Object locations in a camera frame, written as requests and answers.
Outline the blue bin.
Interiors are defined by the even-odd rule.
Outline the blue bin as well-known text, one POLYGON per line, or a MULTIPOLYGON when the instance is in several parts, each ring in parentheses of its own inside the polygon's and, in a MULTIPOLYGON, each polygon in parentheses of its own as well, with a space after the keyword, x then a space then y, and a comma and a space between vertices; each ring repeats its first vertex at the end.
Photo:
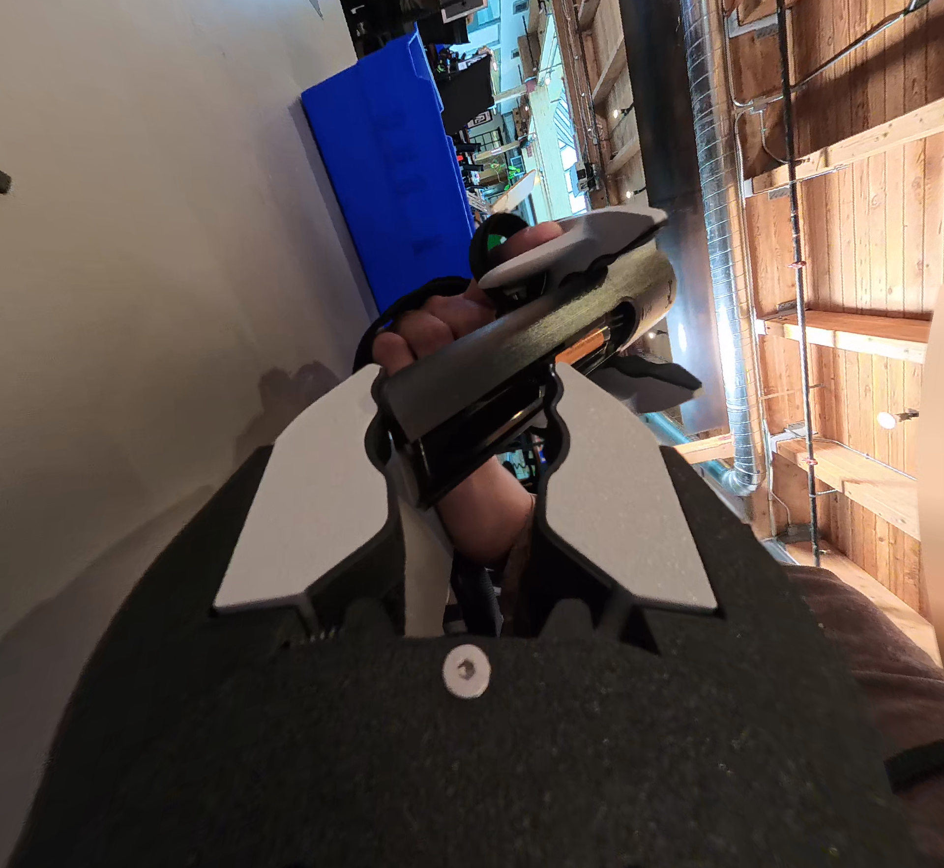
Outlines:
POLYGON ((418 30, 300 99, 377 309, 470 278, 473 214, 418 30))

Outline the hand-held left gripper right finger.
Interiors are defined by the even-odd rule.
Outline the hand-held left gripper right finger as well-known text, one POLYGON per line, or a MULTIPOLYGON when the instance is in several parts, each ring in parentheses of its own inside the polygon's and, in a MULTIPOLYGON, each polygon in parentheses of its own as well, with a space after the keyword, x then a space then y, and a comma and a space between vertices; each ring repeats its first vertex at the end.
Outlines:
POLYGON ((547 405, 557 455, 535 501, 525 634, 570 602, 596 626, 611 606, 699 619, 717 598, 661 446, 614 396, 557 364, 547 405))

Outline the green bin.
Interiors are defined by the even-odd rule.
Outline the green bin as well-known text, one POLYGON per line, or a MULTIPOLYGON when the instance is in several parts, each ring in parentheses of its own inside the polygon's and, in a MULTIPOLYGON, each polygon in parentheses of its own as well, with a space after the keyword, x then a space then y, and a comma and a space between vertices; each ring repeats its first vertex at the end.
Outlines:
POLYGON ((480 226, 481 242, 487 254, 499 248, 510 237, 527 228, 528 224, 513 213, 498 213, 489 216, 480 226))

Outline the black remote control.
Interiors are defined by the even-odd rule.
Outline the black remote control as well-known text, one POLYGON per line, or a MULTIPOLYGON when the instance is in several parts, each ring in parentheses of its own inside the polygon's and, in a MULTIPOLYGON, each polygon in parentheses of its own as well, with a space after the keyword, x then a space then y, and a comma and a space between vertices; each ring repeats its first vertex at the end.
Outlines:
POLYGON ((557 357, 598 331, 570 369, 607 367, 672 307, 677 279, 655 241, 565 281, 373 387, 379 417, 412 471, 410 495, 431 508, 554 398, 557 357))

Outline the grey desk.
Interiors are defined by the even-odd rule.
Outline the grey desk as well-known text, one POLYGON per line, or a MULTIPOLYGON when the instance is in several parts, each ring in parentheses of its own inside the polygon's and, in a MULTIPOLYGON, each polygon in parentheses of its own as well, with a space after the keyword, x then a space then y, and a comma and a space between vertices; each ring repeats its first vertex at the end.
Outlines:
POLYGON ((366 284, 301 110, 339 0, 2 0, 2 633, 232 470, 366 284))

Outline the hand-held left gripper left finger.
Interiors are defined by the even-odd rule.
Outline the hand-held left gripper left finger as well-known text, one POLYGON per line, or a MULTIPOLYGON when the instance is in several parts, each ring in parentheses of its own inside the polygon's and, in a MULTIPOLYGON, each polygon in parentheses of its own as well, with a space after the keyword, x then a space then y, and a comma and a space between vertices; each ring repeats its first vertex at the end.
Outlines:
POLYGON ((405 542, 387 473, 370 365, 276 439, 213 606, 292 607, 313 631, 339 628, 359 599, 404 581, 405 542))

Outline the dark rectangular air duct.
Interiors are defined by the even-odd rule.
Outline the dark rectangular air duct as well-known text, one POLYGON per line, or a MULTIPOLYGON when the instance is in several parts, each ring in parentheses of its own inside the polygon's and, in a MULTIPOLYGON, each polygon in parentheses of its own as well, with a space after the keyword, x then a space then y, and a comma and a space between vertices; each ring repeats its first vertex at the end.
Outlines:
POLYGON ((680 409, 694 435, 729 423, 678 1, 619 0, 619 9, 648 204, 667 213, 657 238, 678 280, 671 358, 702 382, 680 409))

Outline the orange battery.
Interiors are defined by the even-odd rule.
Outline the orange battery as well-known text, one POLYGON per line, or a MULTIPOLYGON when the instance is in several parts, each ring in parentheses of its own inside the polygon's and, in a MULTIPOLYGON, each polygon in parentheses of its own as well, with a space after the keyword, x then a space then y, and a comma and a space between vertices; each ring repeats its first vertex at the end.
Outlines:
POLYGON ((555 356, 557 364, 566 364, 573 366, 581 360, 595 358, 599 355, 606 356, 609 338, 604 328, 586 335, 555 356))

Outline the person's right hand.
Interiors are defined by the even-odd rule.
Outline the person's right hand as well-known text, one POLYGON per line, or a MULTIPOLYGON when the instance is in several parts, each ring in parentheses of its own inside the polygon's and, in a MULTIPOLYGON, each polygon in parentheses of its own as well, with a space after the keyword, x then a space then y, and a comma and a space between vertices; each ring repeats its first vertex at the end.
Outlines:
MULTIPOLYGON (((418 309, 379 333, 372 360, 392 376, 422 358, 473 334, 497 318, 493 301, 478 283, 454 296, 431 296, 418 309)), ((533 496, 495 457, 489 457, 436 506, 454 551, 487 568, 502 567, 525 541, 533 496)))

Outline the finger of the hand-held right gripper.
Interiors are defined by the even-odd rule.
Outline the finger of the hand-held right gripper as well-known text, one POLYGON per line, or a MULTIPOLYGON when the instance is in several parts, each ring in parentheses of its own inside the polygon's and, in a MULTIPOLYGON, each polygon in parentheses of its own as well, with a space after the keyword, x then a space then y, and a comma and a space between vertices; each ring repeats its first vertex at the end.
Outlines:
POLYGON ((702 381, 682 366, 646 355, 614 355, 590 380, 637 415, 673 409, 702 389, 702 381))
POLYGON ((667 220, 667 213, 656 208, 607 208, 560 221, 559 236, 490 268, 478 286, 510 291, 540 278, 545 291, 555 291, 650 240, 667 220))

